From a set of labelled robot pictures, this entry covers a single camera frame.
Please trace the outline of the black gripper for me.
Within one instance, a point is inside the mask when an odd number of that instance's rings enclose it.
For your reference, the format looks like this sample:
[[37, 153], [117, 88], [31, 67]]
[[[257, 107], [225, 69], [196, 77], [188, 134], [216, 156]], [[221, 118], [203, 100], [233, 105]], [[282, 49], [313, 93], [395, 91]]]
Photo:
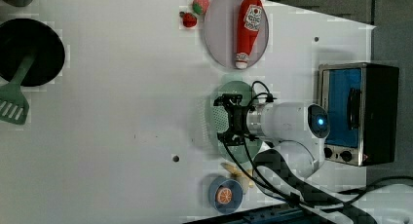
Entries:
[[241, 146], [247, 139], [257, 139], [247, 128], [246, 117], [250, 108], [241, 106], [242, 100], [241, 94], [224, 93], [213, 102], [214, 106], [223, 106], [227, 113], [228, 129], [217, 134], [225, 146]]

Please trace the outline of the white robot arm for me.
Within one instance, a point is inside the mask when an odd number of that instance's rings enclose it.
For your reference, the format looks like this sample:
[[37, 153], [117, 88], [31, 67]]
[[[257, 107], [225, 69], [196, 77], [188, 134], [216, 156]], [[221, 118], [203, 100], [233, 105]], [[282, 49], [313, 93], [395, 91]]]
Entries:
[[330, 133], [326, 111], [315, 103], [253, 97], [243, 102], [240, 94], [225, 93], [215, 99], [218, 141], [243, 163], [252, 157], [248, 145], [267, 144], [286, 160], [300, 178], [314, 174], [324, 162], [324, 141]]

